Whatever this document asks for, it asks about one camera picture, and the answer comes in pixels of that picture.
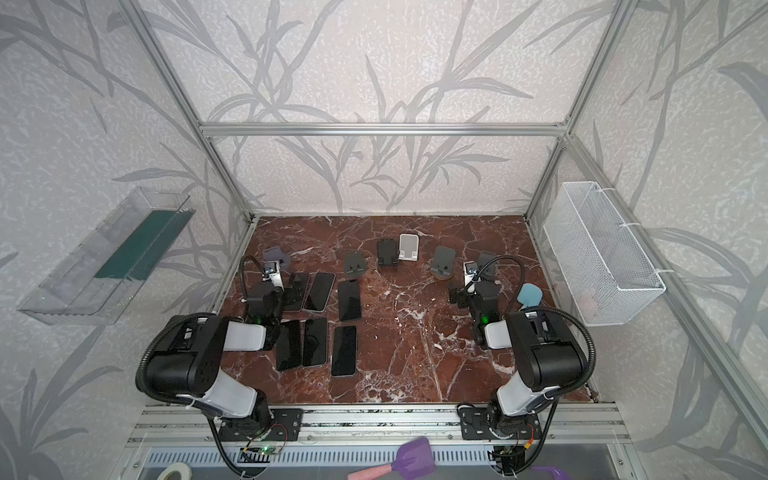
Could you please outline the black phone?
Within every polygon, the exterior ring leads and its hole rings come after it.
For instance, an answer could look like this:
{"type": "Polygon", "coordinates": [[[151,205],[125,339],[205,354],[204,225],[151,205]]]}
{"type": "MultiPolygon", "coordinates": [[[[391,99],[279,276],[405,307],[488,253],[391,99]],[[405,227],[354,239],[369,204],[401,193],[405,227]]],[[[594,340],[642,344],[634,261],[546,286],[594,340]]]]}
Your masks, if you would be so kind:
{"type": "Polygon", "coordinates": [[[302,365],[301,322],[290,320],[280,325],[275,344],[275,368],[278,372],[298,368],[302,365]]]}
{"type": "Polygon", "coordinates": [[[302,366],[322,366],[328,360],[328,320],[309,318],[304,323],[302,366]]]}
{"type": "Polygon", "coordinates": [[[361,290],[358,279],[343,281],[339,284],[338,313],[340,321],[362,318],[361,290]]]}
{"type": "Polygon", "coordinates": [[[303,309],[309,312],[323,312],[328,304],[335,279],[334,273],[316,273],[309,287],[303,309]]]}
{"type": "Polygon", "coordinates": [[[284,310],[296,312],[302,309],[306,296],[310,275],[306,272],[296,272],[289,276],[284,291],[284,310]]]}

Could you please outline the grey phone stand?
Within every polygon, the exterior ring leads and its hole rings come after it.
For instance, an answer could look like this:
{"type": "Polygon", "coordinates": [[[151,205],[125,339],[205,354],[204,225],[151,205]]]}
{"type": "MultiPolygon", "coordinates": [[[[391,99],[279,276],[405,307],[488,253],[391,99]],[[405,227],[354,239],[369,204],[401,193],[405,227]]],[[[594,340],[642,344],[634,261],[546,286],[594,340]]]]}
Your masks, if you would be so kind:
{"type": "Polygon", "coordinates": [[[263,251],[263,259],[265,262],[278,263],[281,270],[287,270],[291,265],[290,255],[284,252],[280,246],[273,246],[265,249],[263,251]]]}

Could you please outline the blue phone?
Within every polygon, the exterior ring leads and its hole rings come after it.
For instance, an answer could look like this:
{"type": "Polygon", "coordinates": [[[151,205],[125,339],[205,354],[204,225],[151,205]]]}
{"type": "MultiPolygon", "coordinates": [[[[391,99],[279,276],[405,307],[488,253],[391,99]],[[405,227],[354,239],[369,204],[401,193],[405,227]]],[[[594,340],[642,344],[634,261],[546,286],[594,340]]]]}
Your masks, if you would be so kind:
{"type": "Polygon", "coordinates": [[[331,375],[348,377],[356,373],[357,328],[339,326],[334,330],[331,375]]]}

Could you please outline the white folding phone stand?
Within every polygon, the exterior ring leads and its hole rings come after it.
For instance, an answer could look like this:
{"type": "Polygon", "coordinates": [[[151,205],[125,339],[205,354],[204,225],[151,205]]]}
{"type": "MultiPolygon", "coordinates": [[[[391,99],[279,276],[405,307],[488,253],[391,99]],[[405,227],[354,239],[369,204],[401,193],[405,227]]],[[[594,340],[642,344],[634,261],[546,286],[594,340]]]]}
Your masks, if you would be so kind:
{"type": "Polygon", "coordinates": [[[402,261],[417,261],[419,254],[419,236],[416,234],[401,234],[399,236],[398,259],[402,261]]]}

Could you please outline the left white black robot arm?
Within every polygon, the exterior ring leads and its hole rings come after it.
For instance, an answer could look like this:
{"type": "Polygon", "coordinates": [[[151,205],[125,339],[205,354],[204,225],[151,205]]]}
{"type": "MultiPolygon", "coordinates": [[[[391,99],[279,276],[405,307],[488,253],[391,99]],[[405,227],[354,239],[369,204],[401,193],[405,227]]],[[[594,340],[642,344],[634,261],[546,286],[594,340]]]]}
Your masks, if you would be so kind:
{"type": "Polygon", "coordinates": [[[302,409],[270,408],[265,392],[222,368],[227,352],[271,351],[278,371],[302,363],[300,324],[283,320],[282,314],[303,301],[308,277],[282,277],[278,260],[256,266],[262,279],[244,286],[243,315],[173,316],[143,354],[135,384],[153,400],[201,411],[212,421],[213,437],[220,442],[294,442],[302,409]]]}

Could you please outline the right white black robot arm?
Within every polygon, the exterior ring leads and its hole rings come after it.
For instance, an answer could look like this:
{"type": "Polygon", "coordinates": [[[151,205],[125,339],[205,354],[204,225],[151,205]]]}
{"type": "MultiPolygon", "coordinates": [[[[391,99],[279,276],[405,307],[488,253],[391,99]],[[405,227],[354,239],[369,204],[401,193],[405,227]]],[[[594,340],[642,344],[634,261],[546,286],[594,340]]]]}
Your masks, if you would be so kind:
{"type": "Polygon", "coordinates": [[[464,285],[449,291],[449,302],[469,311],[480,347],[512,351],[515,373],[486,407],[457,406],[462,438],[523,440],[529,448],[545,436],[539,413],[588,382],[596,366],[594,342],[577,318],[542,304],[542,290],[525,281],[519,258],[498,255],[466,262],[463,276],[464,285]],[[499,307],[501,285],[493,279],[503,260],[520,270],[514,298],[504,309],[499,307]]]}

